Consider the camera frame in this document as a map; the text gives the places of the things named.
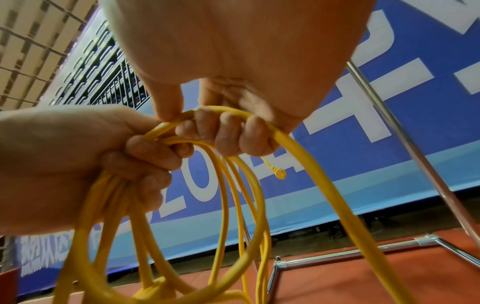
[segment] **ceiling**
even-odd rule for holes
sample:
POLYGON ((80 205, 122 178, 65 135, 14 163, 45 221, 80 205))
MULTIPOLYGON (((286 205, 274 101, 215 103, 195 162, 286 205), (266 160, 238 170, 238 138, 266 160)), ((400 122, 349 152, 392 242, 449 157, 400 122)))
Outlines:
POLYGON ((0 110, 37 104, 96 8, 97 0, 0 0, 0 110))

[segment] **hand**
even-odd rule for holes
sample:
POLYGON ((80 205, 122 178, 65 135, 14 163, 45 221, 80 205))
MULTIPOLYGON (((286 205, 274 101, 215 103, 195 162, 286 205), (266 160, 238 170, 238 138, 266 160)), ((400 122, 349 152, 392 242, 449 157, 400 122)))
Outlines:
POLYGON ((375 0, 100 0, 109 26, 168 121, 183 109, 180 84, 200 79, 200 109, 179 135, 226 156, 272 153, 265 121, 289 133, 331 90, 365 32, 375 0))
POLYGON ((190 146, 170 148, 142 136, 159 123, 123 106, 2 112, 0 234, 73 228, 102 169, 135 182, 148 211, 159 208, 169 171, 193 153, 190 146))

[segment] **blue banner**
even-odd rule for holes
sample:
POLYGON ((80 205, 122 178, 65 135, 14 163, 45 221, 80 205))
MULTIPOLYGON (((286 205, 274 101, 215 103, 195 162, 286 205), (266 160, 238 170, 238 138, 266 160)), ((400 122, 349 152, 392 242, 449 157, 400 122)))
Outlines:
MULTIPOLYGON (((352 58, 453 190, 480 184, 479 16, 474 0, 380 0, 352 58)), ((197 106, 198 86, 198 81, 182 86, 186 110, 197 106)), ((140 111, 153 113, 150 103, 140 111)), ((319 162, 356 214, 437 194, 347 72, 291 136, 319 162)), ((285 180, 276 179, 260 159, 241 157, 260 180, 272 234, 338 219, 304 168, 284 149, 266 159, 286 170, 285 180)), ((220 193, 203 151, 183 162, 163 195, 166 203, 147 218, 166 258, 216 248, 220 193)), ((253 231, 250 212, 244 211, 253 231)), ((90 236, 92 256, 100 231, 96 227, 90 236)), ((19 240, 20 294, 54 285, 72 235, 19 240)), ((237 242, 232 210, 228 244, 237 242)), ((136 265, 126 219, 113 243, 108 270, 136 265)))

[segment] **red floor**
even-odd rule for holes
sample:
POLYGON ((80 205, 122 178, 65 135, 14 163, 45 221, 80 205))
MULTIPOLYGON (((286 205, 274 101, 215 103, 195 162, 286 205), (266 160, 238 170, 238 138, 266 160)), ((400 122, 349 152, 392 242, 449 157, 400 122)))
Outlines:
MULTIPOLYGON (((475 249, 473 243, 461 230, 442 231, 437 234, 471 254, 480 256, 480 251, 475 249)), ((305 256, 290 257, 286 260, 302 257, 305 256)), ((433 247, 393 253, 388 255, 388 259, 422 304, 480 303, 478 290, 480 269, 445 249, 433 247)), ((182 277, 188 283, 200 288, 206 285, 209 273, 209 271, 197 272, 182 277)), ((255 285, 255 272, 250 269, 248 274, 251 277, 252 292, 255 285)), ((241 289, 242 286, 238 282, 234 287, 241 289)), ((125 295, 132 295, 139 288, 139 284, 131 284, 117 287, 116 290, 125 295)), ((80 304, 81 298, 82 294, 77 293, 70 297, 69 303, 80 304)), ((50 304, 51 298, 34 302, 34 304, 50 304)), ((276 304, 393 303, 363 259, 285 271, 281 274, 273 302, 276 304)))

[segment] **yellow cable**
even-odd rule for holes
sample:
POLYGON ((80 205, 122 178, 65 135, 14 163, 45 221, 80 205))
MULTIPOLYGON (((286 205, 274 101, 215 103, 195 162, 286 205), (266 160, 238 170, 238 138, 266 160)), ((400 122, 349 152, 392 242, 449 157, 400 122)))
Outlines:
MULTIPOLYGON (((247 112, 232 108, 217 106, 211 106, 210 108, 219 114, 226 111, 231 112, 241 117, 244 121, 250 116, 247 112)), ((80 287, 85 291, 84 299, 87 299, 88 302, 102 304, 202 304, 230 300, 241 300, 250 304, 252 300, 248 293, 245 272, 258 255, 260 255, 260 265, 256 279, 255 302, 256 304, 267 304, 268 261, 271 255, 272 244, 266 216, 265 199, 260 183, 252 170, 239 157, 225 157, 221 159, 212 151, 213 147, 211 145, 202 141, 186 140, 177 136, 162 138, 162 135, 172 130, 178 123, 185 119, 192 118, 193 111, 184 112, 175 120, 160 124, 145 136, 151 140, 160 140, 167 145, 185 142, 193 143, 204 149, 212 160, 219 181, 223 218, 218 248, 208 285, 202 289, 196 289, 176 274, 157 247, 145 217, 145 210, 138 199, 133 184, 120 177, 103 172, 90 189, 79 214, 70 252, 60 272, 58 284, 54 291, 53 304, 67 304, 74 280, 78 280, 80 287), (250 185, 253 198, 250 197, 235 165, 244 172, 250 185), (235 189, 235 183, 230 175, 229 169, 252 212, 255 231, 250 245, 244 250, 244 223, 240 198, 237 191, 232 191, 235 208, 237 210, 240 257, 222 277, 219 277, 229 227, 229 206, 224 176, 230 188, 235 189), (101 215, 104 219, 103 231, 97 257, 92 263, 89 260, 88 237, 95 224, 95 219, 101 215), (142 280, 142 289, 137 292, 133 298, 117 293, 109 287, 105 280, 107 257, 113 238, 115 237, 115 231, 121 219, 127 215, 130 217, 132 225, 132 233, 138 255, 140 278, 142 280), (151 256, 156 268, 163 277, 153 280, 152 272, 148 265, 147 254, 151 256), (228 290, 239 279, 243 282, 243 291, 228 290), (183 296, 177 297, 177 291, 183 296)), ((398 304, 416 303, 417 301, 389 265, 386 257, 382 251, 378 249, 374 239, 365 226, 360 222, 358 217, 352 213, 334 184, 328 179, 315 159, 288 135, 282 133, 272 125, 268 125, 268 127, 270 136, 299 160, 300 164, 323 192, 338 214, 348 235, 362 252, 394 301, 398 304)), ((271 166, 265 160, 264 162, 274 171, 277 178, 284 179, 286 177, 284 170, 271 166)))

